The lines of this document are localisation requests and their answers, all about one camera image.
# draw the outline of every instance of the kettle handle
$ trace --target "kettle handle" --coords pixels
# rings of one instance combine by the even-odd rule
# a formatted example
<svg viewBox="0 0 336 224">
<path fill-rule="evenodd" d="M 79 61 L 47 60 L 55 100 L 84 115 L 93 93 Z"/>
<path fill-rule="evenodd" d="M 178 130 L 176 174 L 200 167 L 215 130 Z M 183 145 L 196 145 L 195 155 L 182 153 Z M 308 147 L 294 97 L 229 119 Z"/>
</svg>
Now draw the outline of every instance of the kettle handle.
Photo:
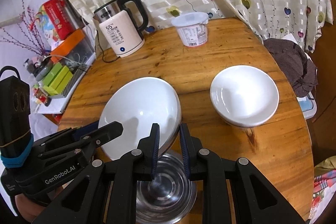
<svg viewBox="0 0 336 224">
<path fill-rule="evenodd" d="M 140 27 L 137 26 L 137 22 L 135 21 L 133 14 L 131 13 L 131 10 L 128 9 L 125 5 L 127 2 L 130 2 L 130 1 L 135 3 L 136 7 L 138 8 L 142 16 L 143 23 Z M 143 38 L 142 31 L 145 30 L 148 26 L 148 15 L 146 13 L 145 8 L 142 5 L 141 0 L 117 0 L 117 4 L 121 10 L 125 10 L 128 13 L 139 35 L 141 36 L 141 38 Z"/>
</svg>

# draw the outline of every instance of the plastic lid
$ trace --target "plastic lid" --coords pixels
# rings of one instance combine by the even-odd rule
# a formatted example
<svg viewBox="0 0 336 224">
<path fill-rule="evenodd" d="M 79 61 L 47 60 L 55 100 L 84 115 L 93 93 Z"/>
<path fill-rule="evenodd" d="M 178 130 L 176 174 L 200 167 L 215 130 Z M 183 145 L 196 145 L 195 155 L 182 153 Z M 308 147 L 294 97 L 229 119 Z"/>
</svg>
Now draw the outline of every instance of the plastic lid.
<svg viewBox="0 0 336 224">
<path fill-rule="evenodd" d="M 171 24 L 175 27 L 191 26 L 199 23 L 207 24 L 209 15 L 203 12 L 192 12 L 187 14 L 181 14 L 171 20 Z"/>
</svg>

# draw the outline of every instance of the cable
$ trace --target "cable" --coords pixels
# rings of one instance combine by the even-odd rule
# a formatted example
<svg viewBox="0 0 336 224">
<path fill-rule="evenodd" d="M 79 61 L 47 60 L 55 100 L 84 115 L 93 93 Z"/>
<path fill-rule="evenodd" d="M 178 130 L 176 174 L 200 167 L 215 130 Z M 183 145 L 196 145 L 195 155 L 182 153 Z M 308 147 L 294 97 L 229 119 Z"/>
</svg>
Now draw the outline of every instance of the cable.
<svg viewBox="0 0 336 224">
<path fill-rule="evenodd" d="M 103 54 L 103 56 L 101 57 L 101 59 L 103 60 L 104 63 L 112 63 L 112 62 L 116 61 L 118 58 L 120 58 L 120 56 L 118 56 L 116 59 L 113 59 L 113 60 L 111 60 L 111 61 L 106 61 L 106 60 L 104 60 L 104 50 L 103 50 L 103 48 L 102 48 L 101 45 L 100 45 L 98 32 L 97 32 L 97 40 L 98 40 L 98 45 L 99 45 L 99 47 L 100 47 L 100 49 L 101 49 L 101 51 L 102 51 L 102 54 Z"/>
<path fill-rule="evenodd" d="M 1 70 L 0 70 L 0 78 L 1 78 L 1 75 L 6 71 L 6 70 L 12 70 L 16 73 L 16 76 L 17 78 L 19 78 L 19 80 L 21 80 L 20 78 L 20 74 L 18 72 L 18 70 L 12 66 L 4 66 Z"/>
<path fill-rule="evenodd" d="M 81 17 L 81 20 L 82 20 L 84 26 L 88 26 L 88 29 L 90 30 L 90 34 L 91 34 L 93 40 L 95 41 L 96 39 L 95 39 L 95 37 L 93 36 L 93 32 L 92 32 L 92 30 L 91 30 L 91 26 L 90 26 L 90 24 L 89 24 L 88 22 L 86 22 L 86 21 L 85 21 L 85 22 L 86 22 L 87 24 L 84 22 L 83 11 L 82 11 L 82 9 L 80 9 L 80 8 L 79 8 L 79 10 L 80 10 L 80 17 Z M 103 54 L 103 56 L 101 57 L 101 59 L 103 60 L 104 63 L 112 63 L 112 62 L 116 61 L 116 60 L 120 57 L 120 56 L 118 56 L 117 58 L 115 58 L 115 59 L 113 59 L 113 60 L 111 60 L 111 61 L 106 61 L 106 60 L 104 59 L 104 56 L 105 56 L 105 54 L 104 54 L 104 50 L 103 50 L 103 48 L 102 48 L 101 45 L 100 45 L 98 31 L 97 31 L 97 40 L 98 40 L 99 48 L 101 49 L 102 54 Z"/>
<path fill-rule="evenodd" d="M 46 60 L 48 57 L 62 57 L 62 58 L 64 58 L 64 59 L 66 59 L 66 60 L 69 60 L 69 61 L 71 61 L 71 62 L 74 62 L 74 63 L 77 63 L 77 64 L 80 64 L 80 65 L 85 65 L 85 66 L 92 66 L 92 65 L 87 65 L 87 64 L 84 64 L 84 63 L 81 63 L 81 62 L 77 62 L 77 61 L 74 61 L 74 60 L 71 60 L 70 58 L 67 58 L 67 57 L 65 57 L 65 56 L 62 56 L 62 55 L 48 55 L 48 56 L 46 56 L 44 59 L 43 59 L 43 61 L 44 60 Z"/>
</svg>

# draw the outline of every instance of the plastic container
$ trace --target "plastic container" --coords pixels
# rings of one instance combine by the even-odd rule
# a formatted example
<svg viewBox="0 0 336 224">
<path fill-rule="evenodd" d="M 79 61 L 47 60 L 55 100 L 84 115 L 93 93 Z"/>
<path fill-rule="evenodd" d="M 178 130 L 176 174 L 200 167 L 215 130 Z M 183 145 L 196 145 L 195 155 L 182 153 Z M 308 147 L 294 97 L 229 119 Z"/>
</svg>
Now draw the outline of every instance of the plastic container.
<svg viewBox="0 0 336 224">
<path fill-rule="evenodd" d="M 309 92 L 309 94 L 304 98 L 297 98 L 303 112 L 304 118 L 310 119 L 313 118 L 317 112 L 317 105 L 314 100 L 313 94 Z"/>
<path fill-rule="evenodd" d="M 183 45 L 198 47 L 208 41 L 209 15 L 203 12 L 181 14 L 172 19 L 171 24 L 176 27 Z"/>
</svg>

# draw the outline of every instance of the wooden table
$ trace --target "wooden table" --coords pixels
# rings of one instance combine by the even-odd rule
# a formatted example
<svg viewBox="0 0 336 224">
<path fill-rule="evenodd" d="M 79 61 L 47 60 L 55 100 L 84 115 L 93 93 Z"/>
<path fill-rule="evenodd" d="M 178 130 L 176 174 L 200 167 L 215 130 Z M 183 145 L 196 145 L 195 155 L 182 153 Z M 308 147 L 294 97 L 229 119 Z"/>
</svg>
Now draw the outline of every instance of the wooden table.
<svg viewBox="0 0 336 224">
<path fill-rule="evenodd" d="M 182 45 L 175 28 L 146 36 L 145 45 L 129 57 L 105 64 L 98 58 L 76 89 L 59 129 L 96 121 L 111 96 L 126 83 L 159 77 L 176 90 L 182 119 L 190 133 L 222 158 L 246 157 L 275 185 L 306 220 L 313 194 L 310 138 L 294 92 L 266 48 L 238 19 L 210 20 L 209 40 L 198 48 Z M 112 50 L 107 51 L 112 59 Z M 280 102 L 275 115 L 247 133 L 226 124 L 210 101 L 217 73 L 234 65 L 251 65 L 275 81 Z M 180 151 L 179 139 L 172 148 Z M 202 184 L 192 211 L 179 223 L 201 223 Z"/>
</svg>

